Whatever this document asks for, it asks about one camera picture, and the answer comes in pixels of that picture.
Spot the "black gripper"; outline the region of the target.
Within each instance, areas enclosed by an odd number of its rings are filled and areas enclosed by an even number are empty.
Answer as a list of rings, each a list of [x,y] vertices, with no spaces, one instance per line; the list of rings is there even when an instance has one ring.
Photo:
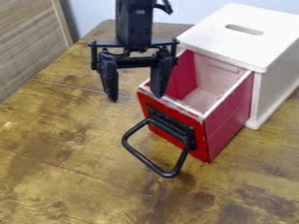
[[[158,46],[174,46],[178,41],[173,38],[158,42],[152,40],[153,10],[158,9],[168,15],[173,9],[168,0],[116,0],[116,38],[110,41],[93,40],[90,48],[90,69],[97,69],[102,88],[108,99],[117,101],[117,63],[104,54],[98,55],[100,47],[122,47],[121,57],[128,57],[130,52],[145,52],[149,48]],[[164,96],[170,72],[173,69],[173,56],[166,47],[154,54],[150,65],[150,91],[156,98]]]

